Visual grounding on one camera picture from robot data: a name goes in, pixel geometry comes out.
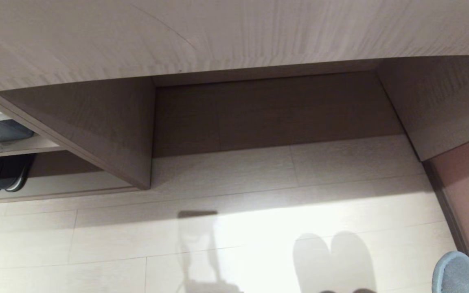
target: light wood-grain floor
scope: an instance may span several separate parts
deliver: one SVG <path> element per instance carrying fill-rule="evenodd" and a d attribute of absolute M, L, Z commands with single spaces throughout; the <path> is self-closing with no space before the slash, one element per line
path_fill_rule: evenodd
<path fill-rule="evenodd" d="M 157 158 L 153 180 L 0 204 L 0 293 L 430 293 L 455 249 L 403 135 Z"/>

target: open shelf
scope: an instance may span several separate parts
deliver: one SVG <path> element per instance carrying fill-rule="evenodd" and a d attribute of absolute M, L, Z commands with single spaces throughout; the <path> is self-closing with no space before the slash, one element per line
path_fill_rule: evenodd
<path fill-rule="evenodd" d="M 31 138 L 0 142 L 0 156 L 12 156 L 21 154 L 44 153 L 62 151 L 63 147 L 41 137 L 34 135 Z"/>
<path fill-rule="evenodd" d="M 0 202 L 138 190 L 67 151 L 40 153 L 17 192 L 0 191 Z"/>
<path fill-rule="evenodd" d="M 154 111 L 151 77 L 0 92 L 1 113 L 142 190 L 151 182 Z"/>

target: wood grain surface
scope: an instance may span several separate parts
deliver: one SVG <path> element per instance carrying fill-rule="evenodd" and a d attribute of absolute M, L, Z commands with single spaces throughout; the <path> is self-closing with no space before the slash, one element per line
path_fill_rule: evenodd
<path fill-rule="evenodd" d="M 334 61 L 281 66 L 266 66 L 212 72 L 190 72 L 185 74 L 164 74 L 152 76 L 155 87 L 173 87 L 175 85 L 198 85 L 228 81 L 242 81 L 268 78 L 336 74 L 343 72 L 366 72 L 375 70 L 383 59 L 363 59 Z"/>
<path fill-rule="evenodd" d="M 155 158 L 151 190 L 0 204 L 0 293 L 430 293 L 456 247 L 406 136 L 296 147 Z"/>
<path fill-rule="evenodd" d="M 469 141 L 469 56 L 387 59 L 377 72 L 421 160 Z"/>
<path fill-rule="evenodd" d="M 0 202 L 132 190 L 127 182 L 70 152 L 48 152 L 37 154 L 20 191 L 0 191 Z"/>
<path fill-rule="evenodd" d="M 435 55 L 469 55 L 469 2 L 0 1 L 0 90 Z"/>
<path fill-rule="evenodd" d="M 0 111 L 141 189 L 151 180 L 154 103 L 149 77 L 0 92 Z"/>
<path fill-rule="evenodd" d="M 373 72 L 159 87 L 154 156 L 402 133 Z"/>
<path fill-rule="evenodd" d="M 34 135 L 28 139 L 0 142 L 0 156 L 34 154 L 64 150 L 63 147 L 48 139 Z"/>

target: gray slipper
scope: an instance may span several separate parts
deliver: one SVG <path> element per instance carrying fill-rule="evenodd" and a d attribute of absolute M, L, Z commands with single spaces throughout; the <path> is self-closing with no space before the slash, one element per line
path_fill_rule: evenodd
<path fill-rule="evenodd" d="M 466 254 L 448 252 L 437 262 L 432 293 L 469 293 L 469 257 Z"/>

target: baseboard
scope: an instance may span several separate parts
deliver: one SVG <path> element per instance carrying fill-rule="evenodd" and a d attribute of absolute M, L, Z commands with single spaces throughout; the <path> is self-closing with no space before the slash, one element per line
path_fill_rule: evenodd
<path fill-rule="evenodd" d="M 441 181 L 437 170 L 430 160 L 423 161 L 423 167 L 425 169 L 426 176 L 428 176 L 430 184 L 432 184 L 432 188 L 437 195 L 437 200 L 443 210 L 443 214 L 445 215 L 446 222 L 448 223 L 448 227 L 450 228 L 450 232 L 454 238 L 457 250 L 469 256 L 468 244 L 462 235 L 461 228 L 456 220 L 454 211 L 448 202 L 443 182 Z"/>

